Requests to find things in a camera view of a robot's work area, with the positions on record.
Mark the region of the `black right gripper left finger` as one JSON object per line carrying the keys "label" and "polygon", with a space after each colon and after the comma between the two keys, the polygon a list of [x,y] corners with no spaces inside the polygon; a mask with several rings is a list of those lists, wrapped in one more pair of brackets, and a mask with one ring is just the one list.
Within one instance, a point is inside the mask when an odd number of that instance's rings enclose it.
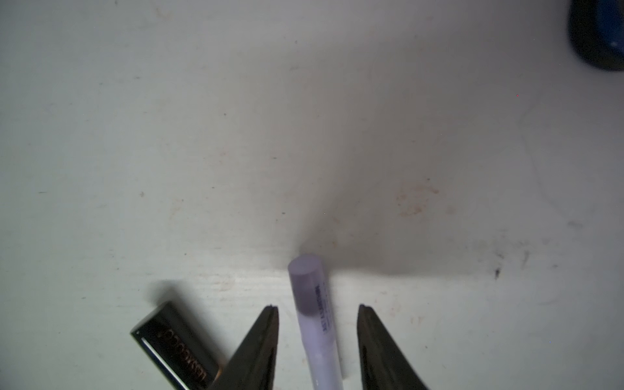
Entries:
{"label": "black right gripper left finger", "polygon": [[210,389],[272,390],[280,329],[279,309],[266,306]]}

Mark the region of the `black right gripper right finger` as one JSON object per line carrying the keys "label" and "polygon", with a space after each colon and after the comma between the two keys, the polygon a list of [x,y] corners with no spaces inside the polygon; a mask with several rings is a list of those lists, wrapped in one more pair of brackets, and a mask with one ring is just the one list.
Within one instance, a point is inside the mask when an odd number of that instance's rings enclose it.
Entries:
{"label": "black right gripper right finger", "polygon": [[360,305],[357,316],[362,388],[428,390],[375,310]]}

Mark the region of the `lilac lipstick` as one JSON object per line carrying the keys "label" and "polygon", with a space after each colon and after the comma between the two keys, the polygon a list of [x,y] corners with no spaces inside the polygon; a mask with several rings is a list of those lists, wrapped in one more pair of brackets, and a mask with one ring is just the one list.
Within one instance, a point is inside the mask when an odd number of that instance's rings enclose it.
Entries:
{"label": "lilac lipstick", "polygon": [[312,384],[342,389],[336,328],[321,258],[304,254],[289,263],[289,279]]}

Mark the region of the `black lipstick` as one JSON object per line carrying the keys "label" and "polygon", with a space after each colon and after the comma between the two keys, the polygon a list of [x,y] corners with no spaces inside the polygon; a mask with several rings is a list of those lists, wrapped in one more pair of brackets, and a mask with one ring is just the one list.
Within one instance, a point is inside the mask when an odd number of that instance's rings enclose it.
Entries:
{"label": "black lipstick", "polygon": [[173,302],[158,306],[130,335],[175,389],[208,389],[222,373]]}

